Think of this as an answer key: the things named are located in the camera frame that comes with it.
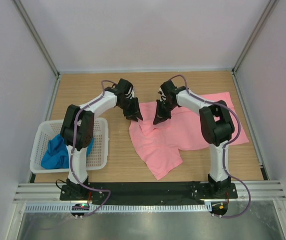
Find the wooden tabletop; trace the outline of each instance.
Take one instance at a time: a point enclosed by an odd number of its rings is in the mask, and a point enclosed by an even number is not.
[[[63,119],[70,104],[80,105],[98,96],[101,81],[118,82],[120,78],[129,80],[135,87],[135,96],[140,103],[159,99],[159,86],[176,75],[177,72],[131,72],[131,73],[95,73],[95,74],[64,74],[61,78],[51,119]],[[244,113],[228,71],[195,71],[182,73],[188,81],[189,88],[199,94],[214,94],[229,92],[239,119],[250,142],[229,147],[229,169],[231,174],[242,180],[262,180],[262,173],[251,140]],[[182,79],[175,79],[176,86],[182,86]],[[156,179],[136,154],[128,128],[130,121],[126,120],[120,108],[108,110],[100,117],[108,121],[109,153],[107,165],[101,170],[89,171],[90,182],[155,182]],[[180,151],[183,163],[171,170],[160,181],[206,181],[210,170],[209,149]],[[66,180],[65,173],[39,173],[37,183],[52,183],[57,179]]]

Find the pink cloth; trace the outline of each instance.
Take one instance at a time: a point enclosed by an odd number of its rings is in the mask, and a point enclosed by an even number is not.
[[[202,97],[215,102],[224,100],[227,106],[235,111],[229,92],[208,94]],[[199,116],[189,109],[176,107],[171,112],[171,119],[153,125],[156,102],[140,103],[139,107],[144,120],[132,121],[129,135],[137,154],[157,180],[183,162],[179,150],[198,150],[209,146],[202,136]],[[237,122],[234,116],[231,116],[235,126],[232,136],[234,137],[237,133]],[[232,145],[248,142],[242,128],[240,136]]]

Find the gray wall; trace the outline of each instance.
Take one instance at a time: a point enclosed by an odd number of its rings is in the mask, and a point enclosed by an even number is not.
[[[268,0],[22,0],[60,72],[231,69]]]
[[[281,0],[238,73],[272,179],[286,192],[286,1]]]
[[[0,1],[0,239],[4,239],[19,182],[44,118],[54,74],[10,0]]]

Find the white plastic basket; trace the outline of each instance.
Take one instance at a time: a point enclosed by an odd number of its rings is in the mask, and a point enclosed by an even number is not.
[[[69,171],[67,168],[44,169],[41,161],[47,151],[48,141],[60,133],[63,120],[51,120],[42,122],[35,135],[31,162],[29,168],[34,174],[62,173]],[[91,153],[86,159],[87,170],[98,170],[105,167],[108,155],[108,126],[106,119],[99,117],[94,122],[94,143]]]

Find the blue fabric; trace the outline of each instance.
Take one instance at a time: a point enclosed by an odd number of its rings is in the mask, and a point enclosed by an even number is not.
[[[94,138],[87,147],[86,156],[88,156],[93,147]],[[42,158],[41,166],[45,169],[67,169],[69,168],[68,152],[64,139],[60,134],[48,142],[47,151]]]

